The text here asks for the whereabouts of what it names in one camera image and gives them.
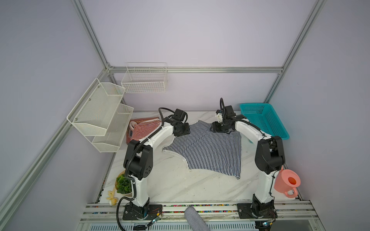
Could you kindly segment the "navy white striped tank top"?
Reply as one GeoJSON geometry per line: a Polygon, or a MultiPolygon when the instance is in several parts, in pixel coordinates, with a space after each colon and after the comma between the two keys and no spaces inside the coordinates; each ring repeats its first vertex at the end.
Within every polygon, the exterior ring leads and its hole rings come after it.
{"type": "Polygon", "coordinates": [[[227,176],[241,177],[241,134],[211,131],[211,123],[199,120],[190,125],[190,133],[174,137],[163,152],[181,157],[189,169],[210,170],[227,176]]]}

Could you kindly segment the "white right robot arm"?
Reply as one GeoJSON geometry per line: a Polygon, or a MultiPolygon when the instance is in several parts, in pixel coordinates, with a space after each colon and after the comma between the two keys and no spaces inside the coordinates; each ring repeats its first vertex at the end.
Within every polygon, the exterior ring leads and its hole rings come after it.
{"type": "Polygon", "coordinates": [[[283,140],[262,131],[247,119],[232,122],[213,122],[212,132],[238,131],[256,145],[255,165],[260,170],[256,192],[253,194],[248,213],[254,218],[263,218],[274,212],[274,196],[277,173],[285,164],[283,140]]]}

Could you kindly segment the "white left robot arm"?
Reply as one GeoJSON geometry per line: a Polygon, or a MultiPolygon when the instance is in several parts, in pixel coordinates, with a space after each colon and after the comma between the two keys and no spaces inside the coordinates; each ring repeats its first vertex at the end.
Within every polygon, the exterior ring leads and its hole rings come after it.
{"type": "Polygon", "coordinates": [[[174,118],[165,121],[147,137],[128,144],[124,161],[125,178],[132,183],[132,198],[125,205],[123,220],[149,219],[151,211],[160,211],[162,205],[151,205],[148,195],[147,177],[153,169],[155,149],[170,136],[184,136],[190,133],[190,126],[174,118]]]}

